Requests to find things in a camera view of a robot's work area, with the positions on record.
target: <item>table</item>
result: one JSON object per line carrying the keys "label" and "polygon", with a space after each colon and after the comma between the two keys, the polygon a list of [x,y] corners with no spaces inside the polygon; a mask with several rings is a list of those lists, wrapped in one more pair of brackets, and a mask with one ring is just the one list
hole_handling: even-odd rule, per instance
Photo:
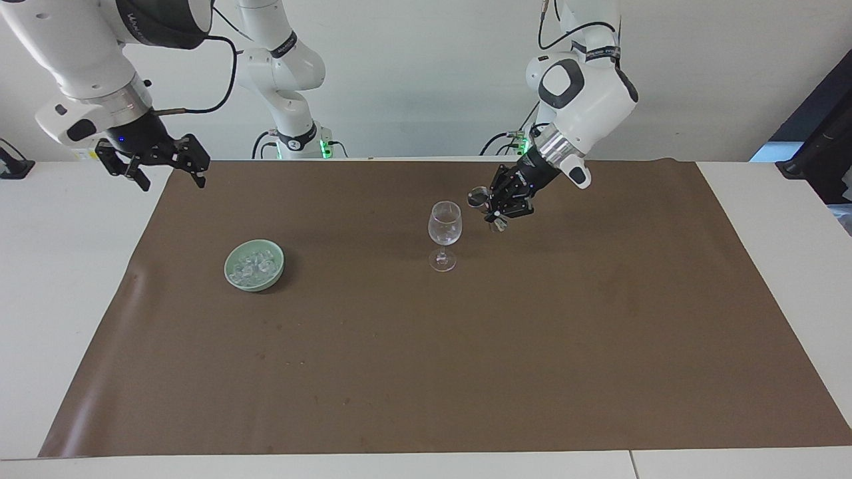
{"label": "table", "polygon": [[[470,161],[466,158],[442,161]],[[700,164],[746,250],[852,422],[848,321],[852,239],[804,182],[771,164]],[[96,163],[41,163],[23,182],[0,182],[0,458],[37,454],[77,365],[112,299],[169,171],[149,169],[152,191],[104,175]],[[234,471],[339,475],[846,477],[852,447],[395,456],[119,458],[0,463],[0,476],[227,476]]]}

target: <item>green light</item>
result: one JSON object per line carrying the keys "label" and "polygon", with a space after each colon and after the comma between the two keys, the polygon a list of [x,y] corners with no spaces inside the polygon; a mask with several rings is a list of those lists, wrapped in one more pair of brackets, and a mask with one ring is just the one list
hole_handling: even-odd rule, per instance
{"label": "green light", "polygon": [[334,151],[331,150],[328,141],[319,140],[319,149],[322,150],[322,157],[324,159],[334,158]]}
{"label": "green light", "polygon": [[518,149],[518,154],[527,154],[530,151],[531,144],[530,139],[524,136],[523,141],[521,141],[521,147]]}

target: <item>black cable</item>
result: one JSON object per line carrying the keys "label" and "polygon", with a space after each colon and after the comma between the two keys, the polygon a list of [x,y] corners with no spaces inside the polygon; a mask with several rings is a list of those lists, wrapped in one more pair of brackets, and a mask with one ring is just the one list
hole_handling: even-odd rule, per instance
{"label": "black cable", "polygon": [[[616,44],[620,45],[621,44],[621,20],[619,20],[619,35],[618,36],[619,36],[619,39],[618,39],[618,42]],[[615,67],[618,68],[619,70],[621,70],[621,55],[615,57]]]}
{"label": "black cable", "polygon": [[233,52],[233,65],[231,66],[231,81],[228,82],[227,92],[225,93],[225,96],[222,98],[222,101],[219,101],[219,103],[217,103],[215,107],[205,108],[204,110],[189,110],[189,109],[187,109],[187,113],[199,115],[199,114],[204,114],[204,113],[212,113],[212,112],[218,110],[219,108],[222,108],[222,105],[224,105],[225,102],[227,101],[227,99],[231,97],[231,92],[233,91],[233,82],[237,79],[237,45],[234,45],[233,42],[231,41],[231,39],[228,38],[228,37],[219,37],[217,35],[209,35],[207,37],[207,39],[208,40],[216,40],[216,41],[219,41],[219,42],[225,42],[225,43],[227,43],[228,45],[231,46],[231,51]]}
{"label": "black cable", "polygon": [[21,153],[18,148],[14,147],[14,145],[12,143],[9,143],[8,141],[6,141],[5,138],[0,138],[0,141],[2,141],[3,143],[6,143],[7,145],[9,145],[10,148],[12,148],[14,150],[15,153],[18,153],[18,156],[20,156],[20,159],[22,161],[26,161],[26,156],[24,156],[24,154]]}
{"label": "black cable", "polygon": [[264,131],[263,133],[261,133],[260,136],[257,137],[257,139],[255,140],[255,146],[251,148],[251,159],[257,158],[257,147],[260,146],[261,140],[263,140],[263,138],[266,138],[267,136],[269,136],[269,130]]}
{"label": "black cable", "polygon": [[531,133],[533,136],[538,137],[539,135],[541,135],[541,131],[539,131],[538,129],[539,129],[539,128],[542,128],[542,127],[544,127],[544,126],[547,126],[547,125],[549,125],[549,123],[536,123],[536,124],[534,124],[534,125],[532,126],[532,128],[530,129],[530,133]]}
{"label": "black cable", "polygon": [[504,131],[503,133],[500,133],[499,135],[495,135],[491,140],[488,140],[488,143],[486,143],[484,147],[482,147],[482,151],[480,151],[479,155],[484,156],[485,151],[488,150],[488,147],[490,147],[492,145],[492,143],[499,140],[500,138],[506,138],[508,136],[509,136],[509,132],[507,132],[507,131]]}
{"label": "black cable", "polygon": [[217,14],[217,15],[219,15],[219,17],[220,17],[222,20],[225,20],[225,23],[227,23],[227,25],[228,25],[228,26],[230,26],[231,28],[233,28],[233,30],[234,30],[235,32],[239,33],[239,34],[240,34],[240,35],[242,35],[244,38],[246,38],[246,39],[251,40],[252,42],[254,42],[254,40],[252,40],[252,39],[251,39],[251,37],[249,37],[248,35],[246,35],[245,33],[243,33],[243,31],[242,31],[242,30],[238,29],[236,25],[234,25],[233,23],[231,23],[231,21],[227,19],[227,16],[225,16],[224,14],[222,14],[222,12],[220,12],[220,11],[219,11],[219,9],[217,9],[216,7],[213,7],[213,11],[214,11],[214,12],[216,12],[216,14]]}
{"label": "black cable", "polygon": [[522,123],[522,124],[521,124],[521,127],[520,127],[520,128],[518,128],[518,131],[523,131],[523,130],[524,130],[524,126],[526,126],[526,125],[527,125],[527,122],[530,120],[530,118],[532,118],[532,117],[533,117],[533,113],[535,113],[535,111],[536,111],[536,110],[538,110],[538,105],[540,105],[540,104],[541,104],[541,103],[540,103],[539,101],[536,101],[536,102],[535,102],[535,106],[533,106],[533,107],[532,107],[532,110],[530,110],[530,114],[528,114],[528,115],[527,115],[527,117],[524,119],[524,123]]}
{"label": "black cable", "polygon": [[233,52],[233,65],[231,66],[231,80],[227,85],[227,92],[225,92],[225,96],[222,98],[219,103],[216,104],[215,107],[205,108],[203,110],[193,110],[190,108],[170,108],[168,110],[155,110],[154,114],[163,117],[166,115],[181,115],[183,113],[191,113],[193,115],[201,115],[205,113],[213,113],[214,111],[222,108],[222,105],[227,102],[228,98],[231,97],[231,92],[233,92],[233,83],[237,80],[237,55],[239,52],[237,51],[237,46],[233,44],[230,38],[228,37],[219,37],[217,35],[208,35],[206,37],[208,40],[216,40],[219,42],[225,42],[231,46],[231,51]]}
{"label": "black cable", "polygon": [[518,147],[518,146],[517,146],[515,143],[510,143],[510,144],[508,144],[508,145],[503,145],[503,146],[501,146],[501,147],[500,147],[500,149],[499,149],[499,150],[497,150],[497,156],[500,156],[500,152],[502,152],[502,151],[503,151],[503,148],[506,148],[506,153],[505,153],[505,154],[509,154],[509,150],[510,150],[510,149],[512,149],[512,148],[517,148],[517,147]]}
{"label": "black cable", "polygon": [[344,145],[344,144],[343,144],[343,143],[341,143],[340,141],[329,141],[329,142],[328,142],[328,144],[329,144],[329,145],[332,145],[332,146],[334,146],[334,145],[340,145],[340,147],[341,147],[341,148],[343,148],[343,155],[345,155],[345,156],[346,156],[346,158],[349,158],[349,153],[346,151],[346,145]]}
{"label": "black cable", "polygon": [[266,148],[266,147],[277,147],[277,146],[278,146],[278,143],[274,143],[274,142],[272,142],[272,141],[271,141],[271,142],[269,142],[269,143],[264,144],[264,145],[261,147],[261,159],[265,159],[265,158],[263,157],[263,150],[264,150],[264,148]]}
{"label": "black cable", "polygon": [[577,32],[579,32],[580,30],[583,30],[584,28],[589,28],[590,26],[605,26],[606,28],[608,28],[608,29],[612,30],[612,31],[613,31],[613,33],[617,32],[617,30],[615,30],[615,27],[614,27],[614,26],[609,25],[609,24],[608,24],[607,22],[605,22],[605,21],[590,21],[589,23],[584,23],[583,25],[578,26],[577,28],[573,28],[573,29],[571,29],[571,30],[569,30],[569,31],[565,32],[565,34],[564,34],[564,35],[562,35],[561,37],[557,38],[556,40],[554,40],[553,42],[551,42],[549,45],[544,46],[544,45],[541,43],[541,32],[542,32],[542,30],[544,29],[544,13],[542,13],[542,14],[541,14],[541,19],[540,19],[540,21],[538,22],[538,47],[539,47],[540,49],[542,49],[542,50],[547,50],[547,49],[553,48],[553,47],[554,47],[557,43],[561,42],[562,40],[564,40],[564,39],[566,39],[566,38],[568,38],[568,37],[572,36],[574,33],[577,33]]}

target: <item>white robotic arm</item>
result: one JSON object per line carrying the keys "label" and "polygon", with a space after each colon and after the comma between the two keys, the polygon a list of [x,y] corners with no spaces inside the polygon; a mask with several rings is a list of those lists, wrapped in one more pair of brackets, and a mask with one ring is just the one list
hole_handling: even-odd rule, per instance
{"label": "white robotic arm", "polygon": [[[204,186],[210,156],[192,135],[172,139],[151,96],[122,53],[126,43],[194,49],[210,31],[211,0],[0,0],[0,14],[61,95],[36,115],[42,129],[72,146],[103,133],[96,148],[114,176],[142,189],[143,164],[167,164]],[[124,163],[116,154],[130,159]]]}
{"label": "white robotic arm", "polygon": [[323,84],[325,63],[298,38],[281,0],[237,0],[237,10],[245,34],[260,46],[239,56],[237,81],[272,113],[282,155],[329,156],[331,132],[314,121],[308,102],[297,93]]}
{"label": "white robotic arm", "polygon": [[591,173],[585,155],[639,101],[636,88],[619,68],[618,0],[566,0],[562,5],[565,38],[572,40],[575,51],[541,55],[527,68],[527,82],[541,100],[536,126],[546,126],[541,133],[532,128],[532,147],[514,167],[500,165],[486,198],[479,188],[469,197],[499,231],[507,218],[533,213],[530,199],[560,172],[579,188],[588,188]]}

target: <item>white wall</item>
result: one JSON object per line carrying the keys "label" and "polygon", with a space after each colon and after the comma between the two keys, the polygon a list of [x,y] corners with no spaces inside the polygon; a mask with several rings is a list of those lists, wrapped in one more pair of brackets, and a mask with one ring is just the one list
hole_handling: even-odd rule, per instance
{"label": "white wall", "polygon": [[[849,0],[623,0],[622,67],[640,92],[633,115],[594,150],[597,158],[747,161],[852,48]],[[233,0],[217,5],[236,19]],[[306,94],[314,116],[354,156],[477,154],[514,129],[535,95],[524,83],[538,55],[539,0],[285,0],[291,24],[328,66]],[[219,20],[214,33],[250,43]],[[556,35],[549,18],[545,38]],[[129,46],[154,82],[155,106],[207,107],[227,85],[229,53],[208,42],[190,52]],[[70,159],[33,113],[52,78],[0,22],[0,135],[34,159]],[[195,133],[214,158],[244,158],[272,126],[266,109],[235,89],[210,115],[168,118],[173,136]]]}

